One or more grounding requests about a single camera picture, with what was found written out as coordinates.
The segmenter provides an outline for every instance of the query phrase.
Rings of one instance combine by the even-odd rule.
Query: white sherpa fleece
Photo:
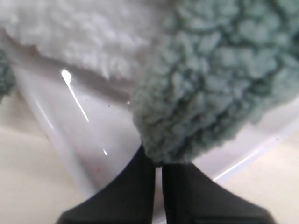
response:
[[[175,0],[0,0],[0,25],[44,56],[106,78],[142,73]]]

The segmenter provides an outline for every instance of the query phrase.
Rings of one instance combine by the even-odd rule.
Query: black object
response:
[[[167,224],[274,224],[269,212],[225,190],[195,165],[163,167]]]
[[[220,187],[193,164],[163,166],[167,224],[274,224],[269,212]],[[57,224],[151,224],[155,166],[141,146],[106,188]]]
[[[57,224],[151,224],[154,193],[155,167],[140,147],[114,181]]]

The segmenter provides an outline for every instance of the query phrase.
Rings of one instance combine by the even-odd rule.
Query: clear plastic container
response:
[[[8,38],[5,48],[21,93],[79,189],[92,196],[123,170],[140,146],[129,111],[132,84],[41,58]],[[298,129],[296,99],[194,163],[210,178],[223,181]],[[165,218],[160,170],[157,175],[154,224],[161,224]]]

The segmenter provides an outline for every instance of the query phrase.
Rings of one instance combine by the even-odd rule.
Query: green fabric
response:
[[[180,0],[132,95],[147,156],[185,163],[299,93],[299,0]]]
[[[15,78],[13,71],[9,67],[9,63],[5,53],[0,50],[0,101],[5,95],[8,95],[15,86]]]

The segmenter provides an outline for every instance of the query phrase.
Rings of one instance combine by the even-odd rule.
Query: beige surface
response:
[[[299,220],[299,132],[223,186],[268,208],[280,224]],[[0,106],[0,224],[53,224],[84,198],[22,98]]]

